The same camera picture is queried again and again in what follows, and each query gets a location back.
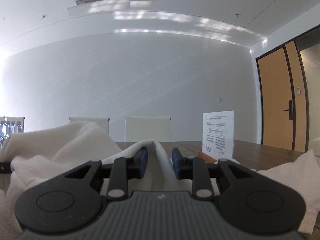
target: ceiling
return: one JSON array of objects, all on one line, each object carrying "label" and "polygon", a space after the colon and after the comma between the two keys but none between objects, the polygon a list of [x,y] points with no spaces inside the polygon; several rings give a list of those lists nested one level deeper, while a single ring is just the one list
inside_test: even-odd
[{"label": "ceiling", "polygon": [[0,50],[8,55],[100,33],[200,36],[250,47],[320,0],[131,1],[125,11],[70,17],[76,0],[0,0]]}]

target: white wall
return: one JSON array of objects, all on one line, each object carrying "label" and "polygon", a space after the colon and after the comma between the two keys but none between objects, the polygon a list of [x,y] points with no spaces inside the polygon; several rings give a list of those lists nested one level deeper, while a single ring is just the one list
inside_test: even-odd
[{"label": "white wall", "polygon": [[291,22],[287,23],[274,33],[269,35],[264,41],[258,42],[250,48],[252,56],[252,65],[255,79],[255,91],[257,102],[257,143],[261,143],[262,131],[262,112],[261,112],[261,96],[258,69],[256,58],[264,53],[276,48],[277,46],[299,36],[300,34],[316,27],[320,24],[320,4],[314,6],[310,10],[301,14]]},{"label": "white wall", "polygon": [[[202,113],[235,110],[235,138],[256,141],[250,51],[223,41],[164,33],[114,33],[58,41],[13,55],[2,69],[0,115],[25,130],[110,117],[171,116],[172,140],[201,140]],[[217,103],[217,97],[223,102]]]}]

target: door frame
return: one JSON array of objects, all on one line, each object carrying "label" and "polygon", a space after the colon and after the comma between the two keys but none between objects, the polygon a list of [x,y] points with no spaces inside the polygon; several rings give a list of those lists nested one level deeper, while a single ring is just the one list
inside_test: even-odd
[{"label": "door frame", "polygon": [[298,46],[297,46],[297,43],[296,43],[295,40],[294,40],[294,44],[295,44],[297,52],[298,52],[298,58],[299,58],[299,61],[300,61],[300,66],[301,66],[301,73],[302,73],[302,79],[303,79],[304,91],[305,91],[305,98],[306,98],[307,129],[306,129],[306,148],[305,148],[305,152],[307,152],[308,151],[308,147],[309,147],[309,130],[310,130],[309,129],[309,127],[310,127],[310,116],[309,116],[308,86],[307,86],[306,73],[304,72],[304,66],[303,66],[301,54],[300,54],[300,51],[298,49]]},{"label": "door frame", "polygon": [[292,79],[292,72],[291,72],[291,67],[290,67],[290,62],[288,58],[288,53],[287,49],[285,47],[285,44],[282,44],[278,46],[277,48],[274,48],[267,53],[263,54],[260,57],[256,58],[256,63],[257,63],[257,68],[258,68],[258,75],[259,75],[259,85],[260,85],[260,97],[261,97],[261,113],[262,113],[262,132],[261,132],[261,144],[263,144],[263,95],[262,95],[262,85],[261,85],[261,76],[260,76],[260,68],[259,68],[259,59],[264,58],[265,56],[268,56],[272,54],[273,52],[283,49],[284,50],[284,55],[285,55],[285,60],[287,61],[287,67],[288,67],[288,73],[289,73],[289,78],[290,78],[290,85],[291,85],[291,95],[292,95],[292,108],[293,108],[293,134],[292,134],[292,150],[294,151],[294,145],[295,145],[295,140],[296,140],[296,110],[295,110],[295,96],[294,96],[294,87],[293,87],[293,79]]}]

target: sunlight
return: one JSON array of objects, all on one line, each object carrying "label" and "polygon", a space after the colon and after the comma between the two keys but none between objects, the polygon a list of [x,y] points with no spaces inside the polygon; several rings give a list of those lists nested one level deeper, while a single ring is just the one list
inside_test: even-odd
[{"label": "sunlight", "polygon": [[0,65],[5,62],[7,57],[9,57],[9,53],[7,51],[0,50]]},{"label": "sunlight", "polygon": [[212,30],[219,30],[219,31],[224,31],[224,32],[229,32],[230,30],[235,29],[237,31],[261,36],[261,34],[257,34],[253,31],[250,31],[248,29],[245,29],[245,28],[237,26],[237,25],[233,25],[230,23],[225,23],[225,22],[221,22],[221,21],[217,21],[217,20],[213,20],[213,19],[202,18],[202,17],[200,18],[200,23],[197,24],[197,26],[204,27],[208,30],[212,29]]},{"label": "sunlight", "polygon": [[130,0],[103,0],[90,3],[88,13],[129,9]]},{"label": "sunlight", "polygon": [[130,1],[130,7],[147,7],[151,4],[151,1]]},{"label": "sunlight", "polygon": [[152,12],[152,11],[127,11],[115,12],[115,20],[136,20],[136,19],[159,19],[169,20],[179,23],[191,22],[193,16],[178,13]]},{"label": "sunlight", "polygon": [[115,33],[170,33],[170,34],[181,34],[188,36],[196,36],[202,38],[209,38],[213,40],[225,41],[229,43],[236,44],[234,42],[228,41],[230,36],[222,33],[213,33],[213,32],[199,32],[197,30],[193,30],[190,32],[182,32],[182,31],[168,31],[168,30],[147,30],[147,29],[117,29],[114,31]]},{"label": "sunlight", "polygon": [[267,46],[268,46],[268,39],[266,38],[262,41],[262,47],[265,48]]}]

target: wooden door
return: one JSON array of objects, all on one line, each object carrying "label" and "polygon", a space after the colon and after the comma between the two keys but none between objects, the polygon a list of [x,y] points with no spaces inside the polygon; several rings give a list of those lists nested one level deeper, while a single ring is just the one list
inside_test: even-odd
[{"label": "wooden door", "polygon": [[[262,144],[292,150],[294,98],[284,48],[257,62],[262,96]],[[289,103],[292,103],[291,111],[288,111]]]}]

